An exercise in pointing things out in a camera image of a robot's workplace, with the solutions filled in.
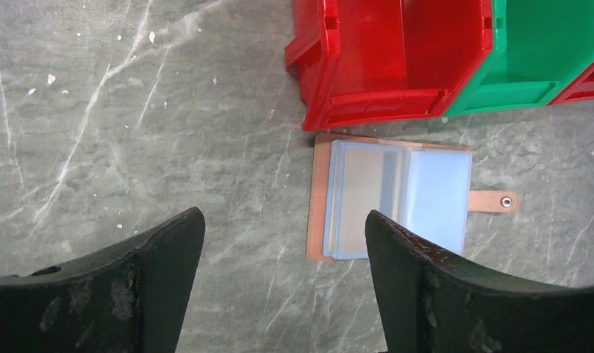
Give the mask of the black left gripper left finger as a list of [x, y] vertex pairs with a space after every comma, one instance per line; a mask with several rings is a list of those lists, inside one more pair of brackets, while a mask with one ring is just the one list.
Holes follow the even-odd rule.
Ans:
[[75, 260], [0, 277], [0, 352], [174, 352], [204, 234], [192, 207]]

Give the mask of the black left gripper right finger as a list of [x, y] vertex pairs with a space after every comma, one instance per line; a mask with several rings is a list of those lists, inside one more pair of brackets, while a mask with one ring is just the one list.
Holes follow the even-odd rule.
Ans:
[[375, 210], [365, 239], [389, 352], [594, 352], [594, 286], [495, 271]]

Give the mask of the tan leather card holder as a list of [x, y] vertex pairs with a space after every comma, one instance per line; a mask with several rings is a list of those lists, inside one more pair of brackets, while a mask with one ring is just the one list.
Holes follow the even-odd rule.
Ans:
[[470, 187], [472, 151], [433, 143], [382, 140], [321, 133], [315, 138], [307, 231], [307, 258], [334, 257], [340, 188], [348, 144], [400, 146], [407, 150], [401, 168], [398, 208], [386, 215], [443, 248], [461, 253], [468, 213], [513, 213], [520, 206], [512, 191]]

